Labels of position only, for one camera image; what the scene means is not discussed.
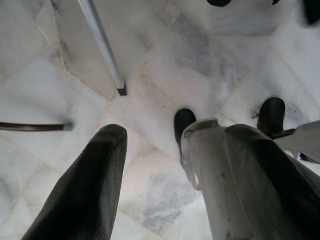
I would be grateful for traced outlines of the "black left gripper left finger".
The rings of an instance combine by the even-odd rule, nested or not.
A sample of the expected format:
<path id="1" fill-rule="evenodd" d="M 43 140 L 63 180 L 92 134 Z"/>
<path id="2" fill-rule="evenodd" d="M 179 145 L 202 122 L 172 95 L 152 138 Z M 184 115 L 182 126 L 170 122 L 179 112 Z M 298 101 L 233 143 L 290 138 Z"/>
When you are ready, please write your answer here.
<path id="1" fill-rule="evenodd" d="M 109 240 L 127 153 L 127 130 L 103 126 L 59 178 L 24 240 Z"/>

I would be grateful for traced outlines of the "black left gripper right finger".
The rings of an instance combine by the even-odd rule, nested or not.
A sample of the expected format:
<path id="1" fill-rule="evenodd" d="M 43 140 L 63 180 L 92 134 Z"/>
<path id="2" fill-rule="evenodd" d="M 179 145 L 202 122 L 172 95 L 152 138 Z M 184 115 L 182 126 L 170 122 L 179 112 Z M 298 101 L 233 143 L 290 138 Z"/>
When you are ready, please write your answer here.
<path id="1" fill-rule="evenodd" d="M 317 240 L 320 178 L 261 131 L 224 131 L 224 148 L 242 210 L 257 240 Z"/>

